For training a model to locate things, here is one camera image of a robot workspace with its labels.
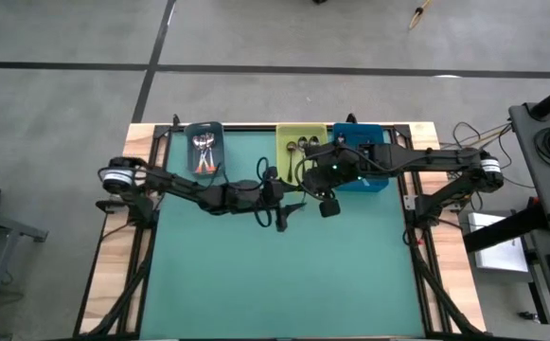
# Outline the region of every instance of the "concrete floor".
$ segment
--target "concrete floor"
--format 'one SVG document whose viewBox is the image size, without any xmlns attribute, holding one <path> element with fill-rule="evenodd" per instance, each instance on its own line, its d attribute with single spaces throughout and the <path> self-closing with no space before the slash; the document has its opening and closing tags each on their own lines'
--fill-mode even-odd
<svg viewBox="0 0 550 341">
<path fill-rule="evenodd" d="M 0 61 L 148 63 L 166 0 L 0 0 Z M 179 0 L 160 63 L 550 71 L 550 0 Z M 121 152 L 143 72 L 0 70 L 0 211 L 50 231 L 9 269 L 20 302 L 0 307 L 17 340 L 69 336 L 103 215 L 96 170 Z M 144 122 L 434 121 L 451 141 L 460 120 L 502 124 L 507 107 L 550 93 L 550 80 L 157 73 Z M 530 184 L 518 144 L 506 171 Z M 496 145 L 490 151 L 504 157 Z M 485 208 L 521 208 L 534 191 L 507 185 Z M 525 283 L 476 277 L 488 330 L 550 339 Z"/>
</svg>

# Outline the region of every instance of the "wooden board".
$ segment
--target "wooden board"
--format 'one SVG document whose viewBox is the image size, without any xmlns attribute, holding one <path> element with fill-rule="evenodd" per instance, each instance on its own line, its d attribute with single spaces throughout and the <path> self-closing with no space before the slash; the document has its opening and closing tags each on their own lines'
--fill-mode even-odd
<svg viewBox="0 0 550 341">
<path fill-rule="evenodd" d="M 376 124 L 407 124 L 411 128 L 415 149 L 439 149 L 435 125 L 432 122 L 384 122 Z M 128 131 L 123 155 L 141 157 L 148 160 L 154 126 L 155 124 L 147 123 L 132 124 Z M 164 149 L 160 148 L 161 152 L 158 154 L 157 164 L 163 157 Z M 433 193 L 448 183 L 447 174 L 444 172 L 423 172 L 420 174 L 420 180 L 425 193 Z M 412 192 L 413 188 L 409 186 L 408 190 Z M 109 215 L 104 226 L 104 234 L 125 224 L 126 218 L 126 211 Z M 458 223 L 457 217 L 450 212 L 444 212 L 441 218 L 452 223 Z M 150 231 L 145 232 L 143 241 L 149 239 L 148 234 L 150 234 Z M 484 331 L 485 322 L 474 287 L 472 272 L 462 239 L 462 232 L 456 227 L 441 224 L 433 228 L 433 239 L 435 241 L 436 256 L 445 291 L 447 291 L 469 321 L 475 327 Z M 132 240 L 133 228 L 126 227 L 102 242 L 98 251 L 94 278 L 85 306 L 80 332 L 91 331 L 101 318 L 108 313 L 122 292 L 132 249 Z M 146 247 L 144 247 L 141 255 L 144 255 L 145 249 Z M 135 326 L 138 292 L 133 297 L 132 309 L 128 320 L 128 331 L 132 331 Z M 428 290 L 428 298 L 435 328 L 440 329 L 435 297 L 430 289 Z"/>
</svg>

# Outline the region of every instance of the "black floor line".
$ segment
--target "black floor line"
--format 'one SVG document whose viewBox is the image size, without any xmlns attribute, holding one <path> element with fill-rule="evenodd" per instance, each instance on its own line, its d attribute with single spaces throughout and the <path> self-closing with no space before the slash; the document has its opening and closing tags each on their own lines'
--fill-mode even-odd
<svg viewBox="0 0 550 341">
<path fill-rule="evenodd" d="M 32 70 L 93 70 L 93 71 L 144 71 L 149 68 L 143 63 L 35 63 L 0 62 L 2 69 Z"/>
<path fill-rule="evenodd" d="M 132 123 L 142 122 L 144 110 L 146 109 L 146 103 L 149 100 L 149 92 L 151 91 L 152 80 L 154 79 L 154 73 L 157 69 L 159 58 L 161 57 L 161 51 L 163 50 L 165 37 L 168 34 L 169 20 L 173 15 L 173 6 L 175 5 L 175 3 L 176 0 L 168 0 L 168 3 L 165 6 L 163 18 L 161 19 L 161 26 L 159 27 L 159 32 L 157 33 L 157 38 L 154 41 L 154 47 L 152 48 L 149 68 L 144 75 L 142 87 L 140 87 L 140 94 L 138 95 L 138 101 L 135 103 L 135 108 L 133 109 Z"/>
<path fill-rule="evenodd" d="M 214 74 L 288 74 L 288 75 L 347 75 L 347 76 L 394 76 L 434 77 L 457 76 L 461 78 L 491 79 L 550 79 L 550 71 L 490 71 L 490 70 L 445 70 L 403 69 L 364 67 L 322 66 L 262 66 L 262 65 L 182 65 L 160 64 L 159 72 L 214 73 Z"/>
</svg>

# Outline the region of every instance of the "yellow tray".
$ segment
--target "yellow tray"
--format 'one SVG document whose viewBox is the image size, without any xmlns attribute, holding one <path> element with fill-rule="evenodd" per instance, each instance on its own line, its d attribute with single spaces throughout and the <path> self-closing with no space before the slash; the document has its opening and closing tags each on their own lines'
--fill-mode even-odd
<svg viewBox="0 0 550 341">
<path fill-rule="evenodd" d="M 278 170 L 278 176 L 283 179 L 283 181 L 292 185 L 297 185 L 295 176 L 293 175 L 295 166 L 305 157 L 305 155 L 299 150 L 296 150 L 290 155 L 290 152 L 287 151 L 287 144 L 293 141 L 297 145 L 298 139 L 302 136 L 307 140 L 310 140 L 312 136 L 317 136 L 319 138 L 319 143 L 328 143 L 328 127 L 320 123 L 278 124 L 276 126 L 276 169 Z M 288 179 L 290 162 L 292 164 L 292 181 Z M 309 161 L 306 162 L 305 165 L 306 170 L 308 170 L 312 166 L 312 163 Z M 301 181 L 302 170 L 300 170 L 299 176 Z"/>
</svg>

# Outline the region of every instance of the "spoon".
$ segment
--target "spoon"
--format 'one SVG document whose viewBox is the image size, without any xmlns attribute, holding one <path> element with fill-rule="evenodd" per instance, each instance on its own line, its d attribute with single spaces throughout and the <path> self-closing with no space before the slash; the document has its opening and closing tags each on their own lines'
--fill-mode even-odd
<svg viewBox="0 0 550 341">
<path fill-rule="evenodd" d="M 287 172 L 287 182 L 291 183 L 293 181 L 293 176 L 292 176 L 293 152 L 295 152 L 295 150 L 297 149 L 297 145 L 295 144 L 295 142 L 290 141 L 287 143 L 287 147 L 285 148 L 287 149 L 287 152 L 290 153 L 290 171 Z"/>
<path fill-rule="evenodd" d="M 309 141 L 304 136 L 298 138 L 297 140 L 297 147 L 298 150 L 300 150 L 301 153 L 304 154 L 304 157 L 306 157 L 306 153 L 304 152 L 304 148 L 309 144 Z M 302 162 L 302 177 L 304 177 L 304 174 L 306 173 L 306 163 Z"/>
<path fill-rule="evenodd" d="M 316 146 L 319 146 L 321 145 L 321 143 L 319 142 L 319 137 L 317 136 L 313 136 L 310 138 L 309 140 L 309 146 L 311 147 L 316 147 Z M 316 166 L 316 161 L 315 160 L 312 160 L 312 166 Z"/>
</svg>

